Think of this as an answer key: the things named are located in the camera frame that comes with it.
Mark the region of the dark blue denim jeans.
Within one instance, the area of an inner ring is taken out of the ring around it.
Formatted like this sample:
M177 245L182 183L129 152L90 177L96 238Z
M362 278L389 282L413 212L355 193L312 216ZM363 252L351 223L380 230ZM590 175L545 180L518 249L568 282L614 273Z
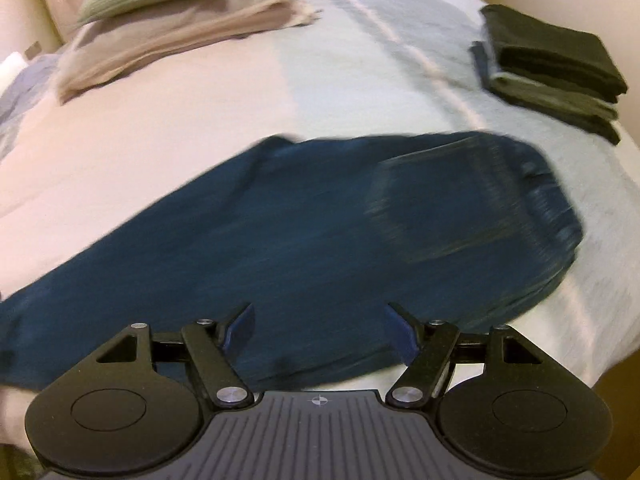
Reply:
M251 304L251 389L342 382L396 364L386 304L484 332L550 295L581 241L544 156L508 136L270 136L4 300L1 380L40 390L131 323Z

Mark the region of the folded dark green garment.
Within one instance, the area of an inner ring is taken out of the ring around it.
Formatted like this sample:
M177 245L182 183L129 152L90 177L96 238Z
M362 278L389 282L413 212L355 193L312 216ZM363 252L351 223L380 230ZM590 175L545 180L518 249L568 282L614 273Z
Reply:
M596 134L609 144L620 143L613 126L618 118L613 104L592 96L548 87L518 75L500 72L487 52L487 44L474 41L470 52L482 87L510 105L533 110L567 125Z

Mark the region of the folded black garment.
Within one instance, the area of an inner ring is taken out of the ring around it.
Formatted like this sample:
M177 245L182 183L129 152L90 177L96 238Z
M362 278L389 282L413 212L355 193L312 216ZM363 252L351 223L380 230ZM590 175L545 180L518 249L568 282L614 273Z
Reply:
M626 80L602 40L502 4L480 9L491 53L505 72L615 103Z

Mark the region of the folded beige blanket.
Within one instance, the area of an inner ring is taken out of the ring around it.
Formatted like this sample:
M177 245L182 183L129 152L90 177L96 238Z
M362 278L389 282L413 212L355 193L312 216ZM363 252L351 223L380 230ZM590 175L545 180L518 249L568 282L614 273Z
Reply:
M172 0L84 26L58 61L54 90L66 103L160 58L258 32L304 26L305 0Z

